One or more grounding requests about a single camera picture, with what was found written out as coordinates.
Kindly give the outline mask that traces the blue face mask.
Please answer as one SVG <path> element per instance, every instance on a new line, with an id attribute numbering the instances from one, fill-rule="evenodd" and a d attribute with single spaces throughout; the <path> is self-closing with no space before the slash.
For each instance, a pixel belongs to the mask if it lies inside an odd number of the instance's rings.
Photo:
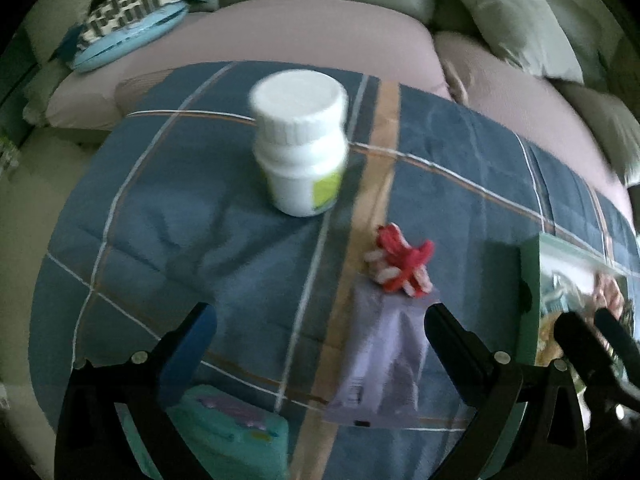
<path id="1" fill-rule="evenodd" d="M 551 289 L 544 296 L 544 305 L 548 312 L 570 312 L 584 310 L 582 292 L 576 284 L 561 272 L 551 274 Z"/>

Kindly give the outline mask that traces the pink white fuzzy cloth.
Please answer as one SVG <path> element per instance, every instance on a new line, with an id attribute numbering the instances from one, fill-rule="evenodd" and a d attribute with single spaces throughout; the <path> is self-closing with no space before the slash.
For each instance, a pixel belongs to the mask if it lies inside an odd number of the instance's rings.
<path id="1" fill-rule="evenodd" d="M 620 319 L 624 312 L 625 298 L 614 276 L 604 273 L 597 274 L 593 302 L 596 309 L 606 309 L 616 320 Z"/>

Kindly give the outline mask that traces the pink cream fabric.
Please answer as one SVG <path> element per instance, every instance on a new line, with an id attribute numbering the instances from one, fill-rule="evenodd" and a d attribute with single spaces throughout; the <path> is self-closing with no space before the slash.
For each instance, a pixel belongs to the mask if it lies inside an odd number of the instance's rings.
<path id="1" fill-rule="evenodd" d="M 562 358 L 563 350 L 554 338 L 554 326 L 562 314 L 562 311 L 556 311 L 540 319 L 535 358 L 536 366 L 548 366 L 552 361 Z"/>

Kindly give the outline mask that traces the teal rimmed white tray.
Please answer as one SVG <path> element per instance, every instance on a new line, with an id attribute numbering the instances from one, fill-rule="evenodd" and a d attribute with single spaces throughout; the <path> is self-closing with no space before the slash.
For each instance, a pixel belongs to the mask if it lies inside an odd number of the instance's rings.
<path id="1" fill-rule="evenodd" d="M 614 278 L 625 299 L 620 324 L 639 338 L 639 275 L 613 260 L 578 248 L 559 237 L 541 233 L 521 246 L 521 279 L 530 292 L 521 315 L 516 359 L 546 365 L 554 350 L 552 325 L 560 313 L 582 315 L 592 306 L 597 277 Z"/>

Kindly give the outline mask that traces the teal plastic toy box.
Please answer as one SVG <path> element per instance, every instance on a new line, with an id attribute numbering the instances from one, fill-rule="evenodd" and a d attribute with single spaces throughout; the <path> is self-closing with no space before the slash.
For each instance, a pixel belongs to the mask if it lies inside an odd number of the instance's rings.
<path id="1" fill-rule="evenodd" d="M 166 410 L 215 479 L 287 479 L 288 422 L 211 385 L 197 385 Z"/>

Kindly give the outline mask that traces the blue plaid tablecloth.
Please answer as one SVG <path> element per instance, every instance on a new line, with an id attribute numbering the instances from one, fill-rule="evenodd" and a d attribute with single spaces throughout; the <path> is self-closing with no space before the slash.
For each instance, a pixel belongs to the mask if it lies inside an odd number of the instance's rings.
<path id="1" fill-rule="evenodd" d="M 326 217 L 273 207 L 253 155 L 250 88 L 277 63 L 190 65 L 106 138 L 68 198 L 38 276 L 29 368 L 50 424 L 75 362 L 153 348 L 200 301 L 218 330 L 198 370 L 290 423 L 296 479 L 425 479 L 470 419 L 439 360 L 420 381 L 420 426 L 337 427 L 333 394 L 347 295 L 375 229 L 395 222 L 442 300 L 489 348 L 513 351 L 521 244 L 548 232 L 608 260 L 639 291 L 620 208 L 551 154 L 466 107 L 351 72 L 349 158 Z"/>

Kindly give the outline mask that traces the grey throw pillow small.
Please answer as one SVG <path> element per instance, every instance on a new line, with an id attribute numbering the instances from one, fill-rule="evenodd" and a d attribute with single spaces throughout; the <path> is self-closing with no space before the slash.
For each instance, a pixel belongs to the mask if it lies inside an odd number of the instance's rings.
<path id="1" fill-rule="evenodd" d="M 639 122 L 617 96 L 557 80 L 553 83 L 591 130 L 626 188 L 639 184 Z"/>

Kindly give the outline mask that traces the white medicine bottle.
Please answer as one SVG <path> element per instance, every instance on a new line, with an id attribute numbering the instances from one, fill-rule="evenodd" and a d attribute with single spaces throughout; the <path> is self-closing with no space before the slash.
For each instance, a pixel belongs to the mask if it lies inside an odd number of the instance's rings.
<path id="1" fill-rule="evenodd" d="M 300 218 L 329 209 L 346 167 L 345 88 L 314 70 L 284 70 L 258 81 L 248 104 L 273 205 Z"/>

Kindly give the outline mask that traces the grey throw pillow large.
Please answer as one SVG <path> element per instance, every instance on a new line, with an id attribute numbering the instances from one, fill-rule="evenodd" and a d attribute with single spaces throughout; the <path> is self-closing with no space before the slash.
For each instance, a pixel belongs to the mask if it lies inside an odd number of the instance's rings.
<path id="1" fill-rule="evenodd" d="M 460 0 L 491 52 L 538 78 L 584 81 L 582 66 L 547 0 Z"/>

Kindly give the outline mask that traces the blue patterned cushion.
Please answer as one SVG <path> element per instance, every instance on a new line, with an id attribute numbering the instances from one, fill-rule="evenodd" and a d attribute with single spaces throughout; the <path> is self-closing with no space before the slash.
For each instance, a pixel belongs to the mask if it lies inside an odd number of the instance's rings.
<path id="1" fill-rule="evenodd" d="M 106 0 L 79 26 L 66 64 L 88 73 L 117 61 L 170 32 L 188 10 L 186 0 Z"/>

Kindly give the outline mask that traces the pink sofa seat cover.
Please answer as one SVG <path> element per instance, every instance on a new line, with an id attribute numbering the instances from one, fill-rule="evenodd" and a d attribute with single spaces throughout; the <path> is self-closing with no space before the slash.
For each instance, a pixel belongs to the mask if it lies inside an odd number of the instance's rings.
<path id="1" fill-rule="evenodd" d="M 72 73 L 46 108 L 55 128 L 111 130 L 177 67 L 271 61 L 350 70 L 456 101 L 532 141 L 631 218 L 629 193 L 585 121 L 548 80 L 460 32 L 431 34 L 396 11 L 346 0 L 252 0 L 195 13 L 119 60 Z"/>

